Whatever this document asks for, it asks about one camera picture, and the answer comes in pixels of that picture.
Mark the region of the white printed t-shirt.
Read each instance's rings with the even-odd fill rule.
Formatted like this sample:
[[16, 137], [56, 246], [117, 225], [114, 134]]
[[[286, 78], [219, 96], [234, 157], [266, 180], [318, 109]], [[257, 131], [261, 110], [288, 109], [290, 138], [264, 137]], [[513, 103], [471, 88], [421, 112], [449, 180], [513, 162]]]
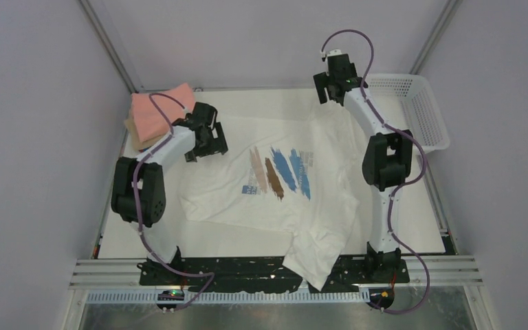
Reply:
[[189, 221], [288, 232], [283, 264], [322, 289], [362, 207], [361, 152], [347, 115], [226, 116], [228, 152], [185, 167]]

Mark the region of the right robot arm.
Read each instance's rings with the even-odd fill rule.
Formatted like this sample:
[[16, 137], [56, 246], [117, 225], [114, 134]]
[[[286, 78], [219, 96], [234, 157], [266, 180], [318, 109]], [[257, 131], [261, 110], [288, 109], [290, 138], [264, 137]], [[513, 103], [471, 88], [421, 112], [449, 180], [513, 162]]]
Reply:
[[386, 126], [348, 54], [335, 49], [323, 54], [322, 61], [326, 69], [313, 77], [320, 103], [331, 100], [343, 106], [366, 134], [361, 170], [371, 188], [373, 220], [363, 273], [372, 282], [384, 283], [402, 264], [400, 244], [393, 235], [398, 227], [397, 189], [406, 183], [412, 168], [410, 131], [398, 133]]

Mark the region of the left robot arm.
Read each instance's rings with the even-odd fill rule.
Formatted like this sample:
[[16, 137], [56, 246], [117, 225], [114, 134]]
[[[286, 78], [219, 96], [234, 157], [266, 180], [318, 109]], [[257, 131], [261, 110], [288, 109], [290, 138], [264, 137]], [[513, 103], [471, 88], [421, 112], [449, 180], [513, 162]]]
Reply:
[[131, 224], [150, 261], [158, 263], [157, 275], [168, 285], [182, 277], [202, 278], [183, 271], [175, 261], [179, 248], [159, 222], [167, 209], [164, 173], [178, 160], [196, 162], [200, 157], [225, 154], [228, 145], [218, 111], [196, 102], [183, 118], [171, 122], [171, 131], [137, 157], [120, 157], [115, 164], [111, 209]]

